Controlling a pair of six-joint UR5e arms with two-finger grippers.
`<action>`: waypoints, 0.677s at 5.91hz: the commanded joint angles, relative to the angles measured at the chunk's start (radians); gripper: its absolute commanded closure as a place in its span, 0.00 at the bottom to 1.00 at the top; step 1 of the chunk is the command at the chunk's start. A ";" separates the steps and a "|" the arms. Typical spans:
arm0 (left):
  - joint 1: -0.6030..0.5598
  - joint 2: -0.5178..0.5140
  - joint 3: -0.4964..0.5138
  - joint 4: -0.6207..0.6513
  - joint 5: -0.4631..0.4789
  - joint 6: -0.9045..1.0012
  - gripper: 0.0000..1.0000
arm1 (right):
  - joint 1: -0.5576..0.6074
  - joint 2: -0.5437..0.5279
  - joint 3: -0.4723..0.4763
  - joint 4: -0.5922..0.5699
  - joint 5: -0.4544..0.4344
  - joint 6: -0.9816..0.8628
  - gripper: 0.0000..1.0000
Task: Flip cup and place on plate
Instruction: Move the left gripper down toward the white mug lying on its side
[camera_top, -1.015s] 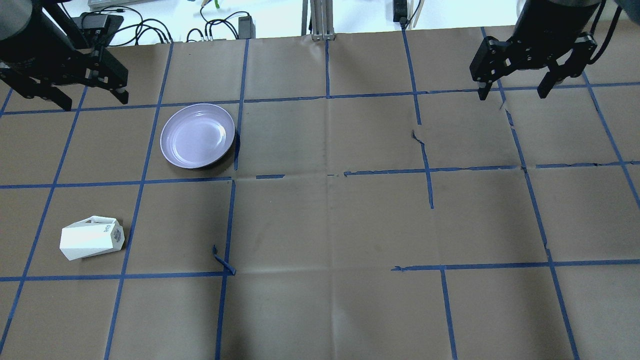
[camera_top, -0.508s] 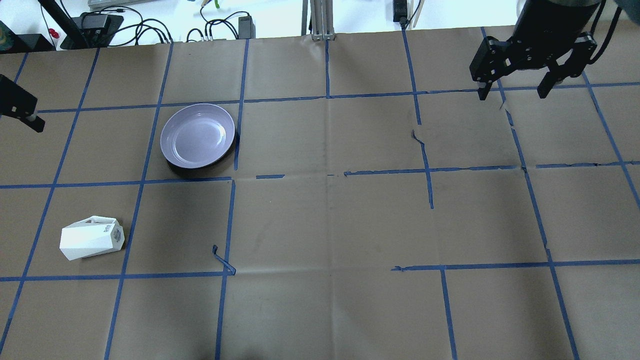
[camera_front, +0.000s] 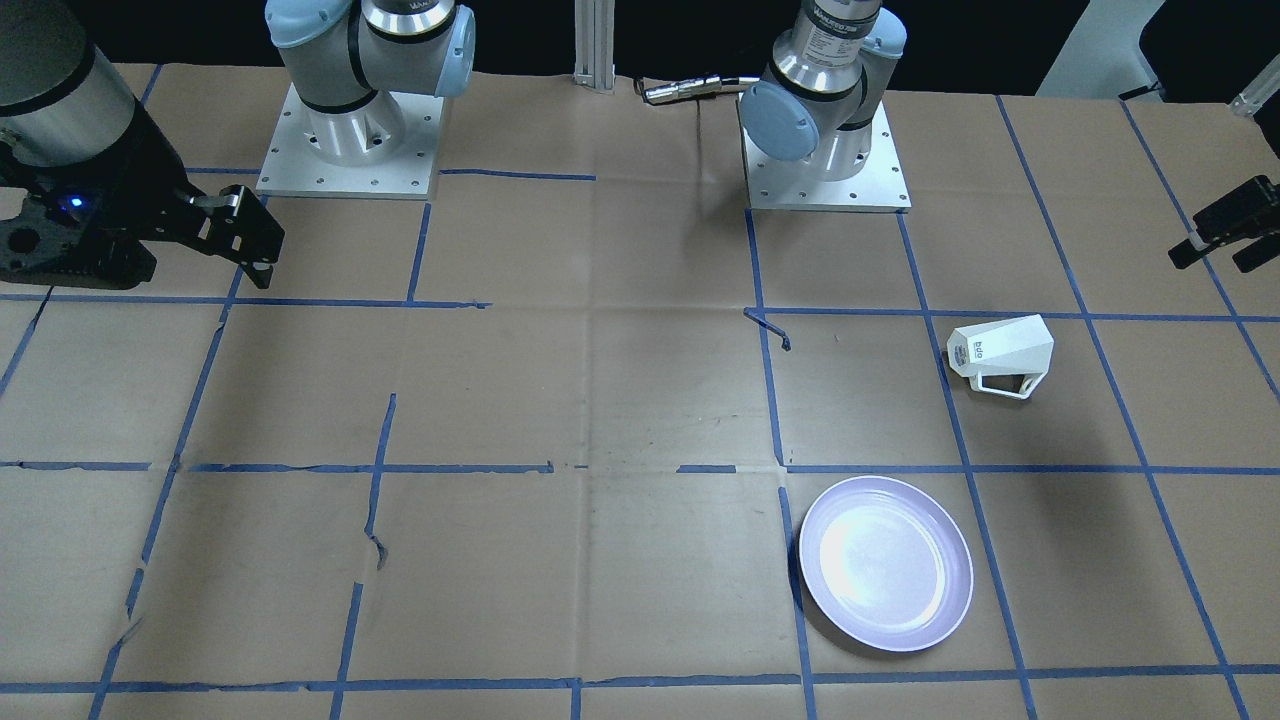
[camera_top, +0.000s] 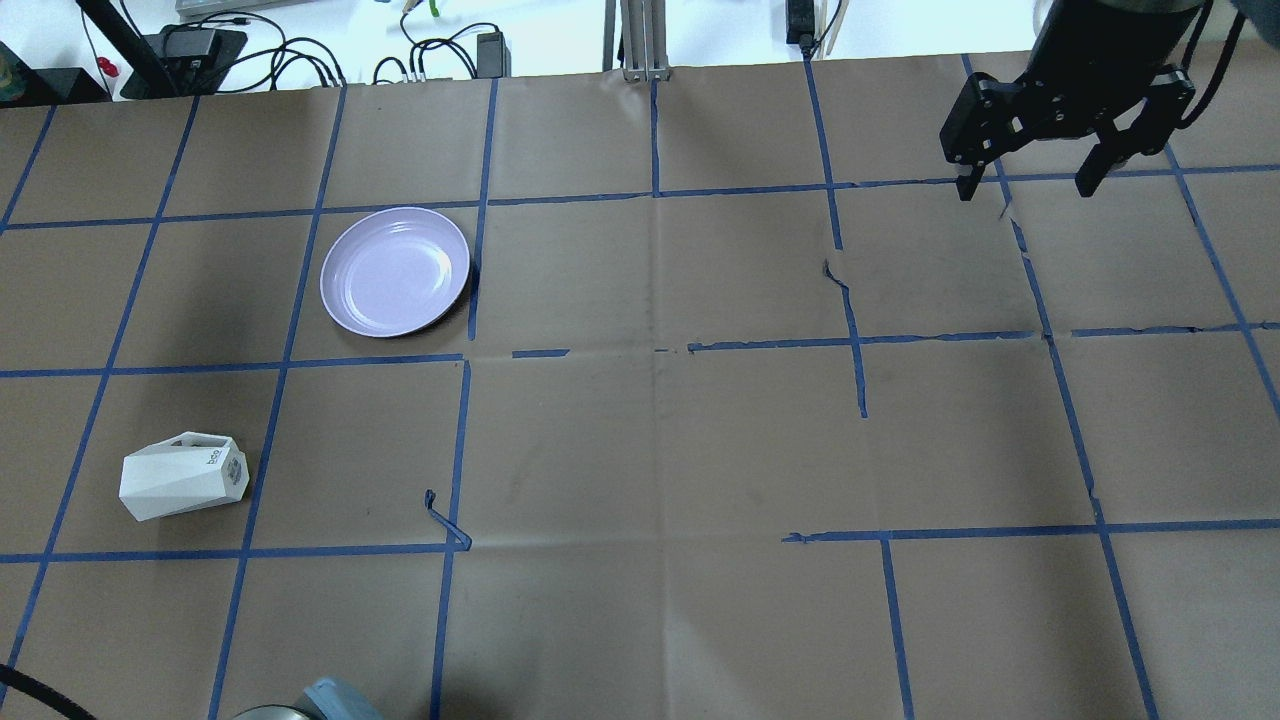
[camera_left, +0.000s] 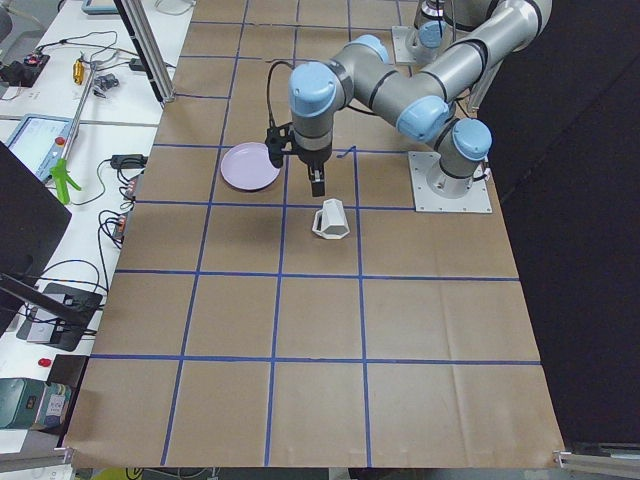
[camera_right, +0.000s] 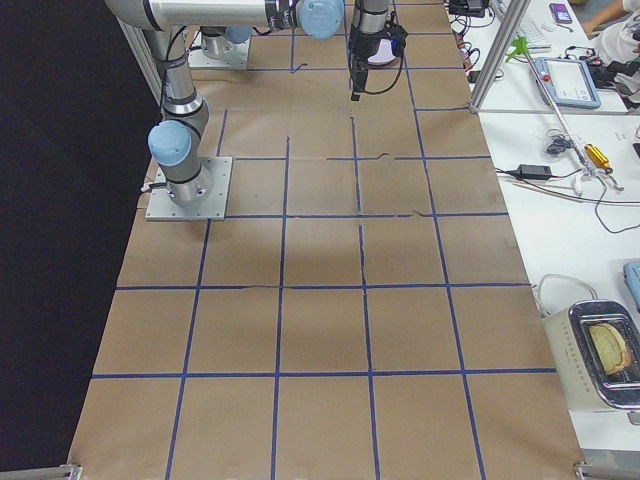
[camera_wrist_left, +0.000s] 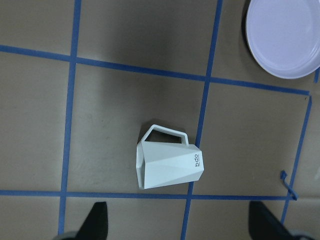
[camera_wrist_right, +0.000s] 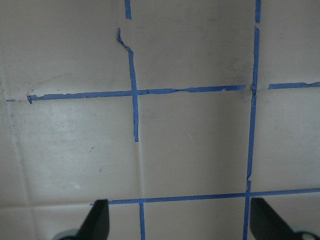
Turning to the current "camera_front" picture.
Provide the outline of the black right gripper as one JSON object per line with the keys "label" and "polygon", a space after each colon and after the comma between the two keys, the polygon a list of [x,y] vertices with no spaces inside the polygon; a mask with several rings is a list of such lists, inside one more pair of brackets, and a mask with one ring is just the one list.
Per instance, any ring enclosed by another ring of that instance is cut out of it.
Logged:
{"label": "black right gripper", "polygon": [[146,245],[166,242],[232,261],[256,288],[270,288],[282,225],[252,192],[201,195],[146,110],[114,143],[70,165],[22,161],[19,146],[20,136],[4,129],[3,187],[26,196],[1,223],[3,281],[132,290],[154,277]]}

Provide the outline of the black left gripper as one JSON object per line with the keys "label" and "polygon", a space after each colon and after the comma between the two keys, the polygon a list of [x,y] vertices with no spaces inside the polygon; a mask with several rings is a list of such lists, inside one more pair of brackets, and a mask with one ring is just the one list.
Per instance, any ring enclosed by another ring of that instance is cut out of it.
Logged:
{"label": "black left gripper", "polygon": [[1178,270],[1194,265],[1215,247],[1254,240],[1231,256],[1236,269],[1252,273],[1280,255],[1277,186],[1254,176],[1193,215],[1193,231],[1167,251]]}

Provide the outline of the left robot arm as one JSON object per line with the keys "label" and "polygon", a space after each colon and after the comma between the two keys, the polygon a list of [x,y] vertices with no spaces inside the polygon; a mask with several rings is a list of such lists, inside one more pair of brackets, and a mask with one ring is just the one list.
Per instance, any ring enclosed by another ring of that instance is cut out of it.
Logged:
{"label": "left robot arm", "polygon": [[908,32],[878,1],[805,1],[739,96],[755,208],[897,211],[911,205],[883,96]]}

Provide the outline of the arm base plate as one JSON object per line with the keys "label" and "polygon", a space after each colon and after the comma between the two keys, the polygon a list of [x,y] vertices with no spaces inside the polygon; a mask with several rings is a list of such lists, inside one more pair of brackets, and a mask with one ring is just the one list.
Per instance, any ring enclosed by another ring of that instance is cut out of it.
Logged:
{"label": "arm base plate", "polygon": [[741,136],[755,210],[905,213],[913,206],[883,102],[870,124],[836,132],[801,161],[777,160],[746,132]]}
{"label": "arm base plate", "polygon": [[256,191],[271,197],[430,201],[449,102],[380,92],[353,111],[325,114],[289,87]]}

